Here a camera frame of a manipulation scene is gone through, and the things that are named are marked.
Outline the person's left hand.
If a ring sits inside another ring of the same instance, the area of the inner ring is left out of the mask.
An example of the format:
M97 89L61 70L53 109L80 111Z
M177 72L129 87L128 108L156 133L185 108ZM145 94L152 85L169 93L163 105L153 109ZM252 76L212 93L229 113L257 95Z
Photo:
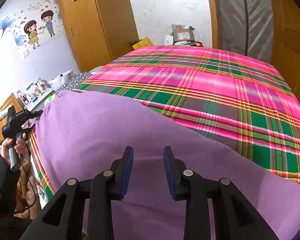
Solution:
M25 143L26 134L23 133L20 139L16 140L16 145L14 149L20 155L20 160L23 160L25 155L27 154L27 147ZM8 165L10 165L10 157L8 153L8 146L13 144L13 140L11 138L6 138L1 144L1 156L6 161Z

